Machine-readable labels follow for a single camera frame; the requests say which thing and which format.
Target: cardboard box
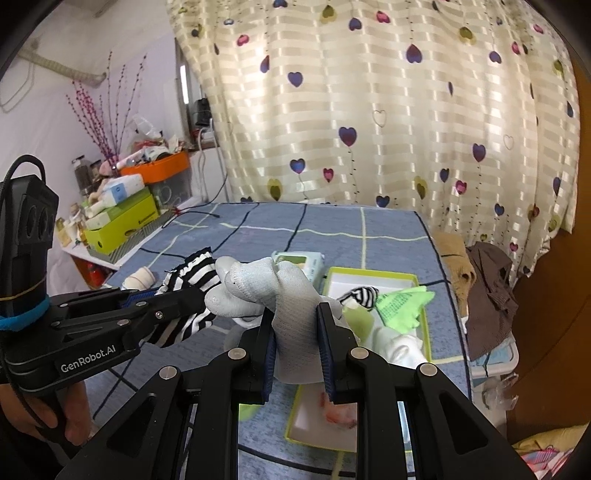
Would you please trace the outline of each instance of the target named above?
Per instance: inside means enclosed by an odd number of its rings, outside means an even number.
[[[123,204],[126,202],[127,200],[113,207],[114,209],[120,208],[119,215],[104,227],[98,230],[85,230],[84,233],[91,248],[102,254],[109,254],[127,241],[137,230],[156,220],[159,216],[154,197],[149,192],[142,200],[124,210]]]

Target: white sock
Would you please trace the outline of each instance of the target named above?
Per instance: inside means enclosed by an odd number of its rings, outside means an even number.
[[[222,257],[216,261],[222,283],[207,292],[207,308],[216,315],[230,317],[261,315],[263,306],[269,308],[275,313],[275,377],[290,384],[322,382],[316,307],[328,301],[335,323],[347,327],[340,303],[319,295],[302,270],[291,262],[275,265],[270,257],[249,264],[231,260]]]

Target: blue strap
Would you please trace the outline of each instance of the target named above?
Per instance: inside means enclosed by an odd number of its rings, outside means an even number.
[[[18,332],[25,327],[35,323],[49,308],[49,297],[45,297],[39,305],[31,310],[16,315],[15,317],[3,317],[0,315],[0,330]]]

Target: curtain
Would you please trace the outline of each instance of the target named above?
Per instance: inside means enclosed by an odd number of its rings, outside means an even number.
[[[411,209],[531,274],[572,228],[569,54],[523,0],[167,0],[235,200]]]

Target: beige towel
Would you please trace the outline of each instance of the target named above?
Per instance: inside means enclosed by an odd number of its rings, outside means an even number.
[[[456,293],[460,315],[468,315],[468,293],[476,282],[476,272],[466,253],[462,237],[456,233],[432,232],[431,236],[439,255],[452,274],[451,282]]]

